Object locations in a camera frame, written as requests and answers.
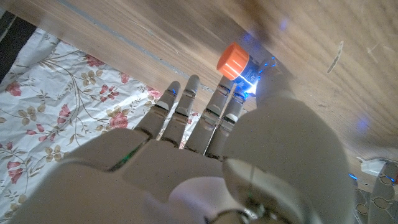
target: bottle cap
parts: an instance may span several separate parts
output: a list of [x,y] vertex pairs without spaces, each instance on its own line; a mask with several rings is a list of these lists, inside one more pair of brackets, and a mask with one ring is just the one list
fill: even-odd
[[229,80],[237,78],[249,61],[249,54],[237,43],[233,42],[223,52],[217,63],[217,70]]

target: robotic hand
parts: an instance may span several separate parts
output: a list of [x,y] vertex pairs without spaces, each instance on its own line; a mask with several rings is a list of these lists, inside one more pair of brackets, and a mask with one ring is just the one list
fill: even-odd
[[155,139],[180,89],[172,82],[133,130],[110,131],[66,157],[11,223],[352,223],[338,138],[277,67],[263,74],[257,109],[241,118],[244,94],[235,89],[224,110],[233,83],[222,78],[186,150],[178,146],[196,75]]

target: pink flower pattern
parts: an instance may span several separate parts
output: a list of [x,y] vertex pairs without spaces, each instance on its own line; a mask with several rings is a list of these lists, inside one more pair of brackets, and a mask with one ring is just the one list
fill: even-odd
[[100,91],[99,93],[100,93],[100,94],[103,94],[103,93],[106,92],[106,90],[108,90],[109,93],[106,95],[106,97],[105,97],[105,96],[101,96],[101,97],[99,98],[99,100],[100,100],[101,102],[105,102],[106,99],[108,99],[108,98],[111,99],[111,100],[114,100],[114,97],[119,95],[119,92],[116,91],[115,86],[111,86],[111,88],[109,88],[107,85],[103,85],[103,86],[101,87],[101,91]]
[[93,56],[86,54],[86,59],[87,59],[87,64],[91,67],[93,66],[100,66],[100,65],[104,65],[105,63],[98,60],[97,58],[94,58]]
[[7,163],[7,169],[11,169],[11,168],[14,168],[14,167],[17,167],[17,166],[19,166],[21,163],[20,162],[8,162]]
[[43,126],[42,126],[41,124],[36,124],[36,127],[37,127],[37,129],[38,129],[40,132],[44,132],[44,128],[43,128]]
[[10,170],[8,171],[8,176],[11,177],[11,182],[13,184],[17,184],[18,179],[21,177],[22,175],[22,168],[16,169],[16,170]]
[[68,105],[66,105],[66,104],[63,105],[63,106],[61,107],[61,110],[60,110],[59,115],[60,115],[60,116],[64,116],[64,117],[68,117],[69,114],[70,114],[70,110],[69,110],[69,108],[68,108]]
[[65,118],[61,118],[61,117],[59,117],[58,119],[57,119],[57,123],[58,124],[63,124],[64,122],[66,122],[67,120],[65,119]]
[[130,76],[123,72],[120,73],[120,77],[123,84],[126,84],[130,79]]
[[35,131],[33,131],[33,130],[27,130],[27,131],[26,131],[26,134],[28,134],[28,135],[34,135],[34,134],[37,134],[37,132],[35,132]]
[[8,149],[8,150],[11,150],[11,149],[12,149],[12,142],[8,142],[8,143],[7,143],[7,149]]
[[12,96],[20,96],[22,91],[19,87],[20,85],[18,82],[13,82],[11,84],[8,84],[6,91],[9,92]]
[[106,90],[108,90],[108,86],[104,84],[104,85],[101,87],[101,91],[100,91],[99,93],[100,93],[100,94],[103,94],[103,93],[106,92]]
[[147,86],[147,92],[150,96],[153,96],[155,99],[159,99],[162,96],[162,93]]
[[46,140],[47,139],[47,136],[41,136],[41,137],[39,137],[39,141],[40,142],[42,142],[42,141],[44,141],[44,140]]
[[111,128],[126,128],[128,125],[127,116],[119,112],[116,116],[109,120]]

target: wooden table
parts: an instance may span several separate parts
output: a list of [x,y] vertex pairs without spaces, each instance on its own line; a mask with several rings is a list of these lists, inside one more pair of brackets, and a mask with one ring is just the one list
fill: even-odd
[[[267,49],[290,71],[297,97],[338,134],[361,189],[370,191],[375,178],[361,172],[356,157],[398,161],[396,0],[0,0],[0,6],[160,91],[199,75],[197,111],[221,78],[215,66],[228,44],[239,41],[259,59]],[[250,99],[246,109],[254,107]]]

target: floral fabric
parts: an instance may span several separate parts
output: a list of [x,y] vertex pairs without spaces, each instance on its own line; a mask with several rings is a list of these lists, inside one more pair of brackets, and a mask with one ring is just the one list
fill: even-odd
[[[68,152],[132,129],[161,95],[37,29],[0,84],[0,223]],[[190,116],[181,146],[199,116]]]

